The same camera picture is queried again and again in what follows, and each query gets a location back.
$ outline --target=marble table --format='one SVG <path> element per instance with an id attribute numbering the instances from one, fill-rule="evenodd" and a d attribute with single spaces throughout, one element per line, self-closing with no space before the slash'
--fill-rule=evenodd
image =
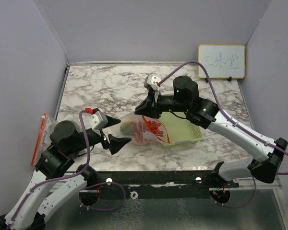
<path id="1" fill-rule="evenodd" d="M 58 112 L 58 121 L 73 120 L 79 124 L 80 110 L 98 107 L 105 114 L 120 118 L 130 112 L 147 96 L 143 87 L 148 74 L 164 78 L 175 65 L 85 65 L 71 66 Z M 197 66 L 186 66 L 174 77 L 187 75 L 197 81 L 200 96 L 214 101 L 209 85 L 200 80 Z M 172 93 L 174 77 L 164 82 L 163 94 Z M 230 115 L 251 126 L 238 82 L 213 80 L 221 105 Z M 96 145 L 91 153 L 90 165 L 98 171 L 164 171 L 164 170 L 211 170 L 219 161 L 233 161 L 248 156 L 246 151 L 219 134 L 201 129 L 203 139 L 195 145 L 170 149 L 161 144 L 127 144 L 111 156 L 108 150 Z M 86 156 L 76 159 L 70 170 L 86 161 Z"/>

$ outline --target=green plastic basket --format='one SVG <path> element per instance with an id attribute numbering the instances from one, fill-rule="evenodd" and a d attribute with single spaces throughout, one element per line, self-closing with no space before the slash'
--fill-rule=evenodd
<path id="1" fill-rule="evenodd" d="M 184 113 L 175 113 L 186 117 Z M 175 117 L 171 113 L 162 113 L 160 122 L 166 127 L 170 143 L 160 142 L 164 148 L 195 144 L 203 138 L 198 126 L 185 119 Z"/>

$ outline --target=bag of strawberries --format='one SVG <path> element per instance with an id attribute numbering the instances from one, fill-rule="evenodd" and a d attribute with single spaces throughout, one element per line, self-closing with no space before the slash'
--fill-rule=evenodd
<path id="1" fill-rule="evenodd" d="M 130 137 L 135 144 L 143 145 L 155 141 L 169 143 L 167 130 L 157 119 L 130 113 L 120 120 L 119 131 L 112 131 L 119 136 Z"/>

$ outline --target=red connector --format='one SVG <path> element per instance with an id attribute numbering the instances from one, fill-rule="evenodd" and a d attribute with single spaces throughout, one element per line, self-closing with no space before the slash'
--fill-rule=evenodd
<path id="1" fill-rule="evenodd" d="M 93 110 L 91 108 L 85 108 L 85 111 L 88 113 L 88 114 L 92 114 L 93 113 Z"/>

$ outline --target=handwriting on whiteboard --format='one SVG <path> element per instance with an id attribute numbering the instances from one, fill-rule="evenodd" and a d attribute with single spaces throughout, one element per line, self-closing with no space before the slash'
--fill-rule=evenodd
<path id="1" fill-rule="evenodd" d="M 229 55 L 223 55 L 221 51 L 217 56 L 205 56 L 203 65 L 207 68 L 217 68 L 217 69 L 240 69 L 236 64 L 238 60 L 238 55 L 235 52 Z"/>

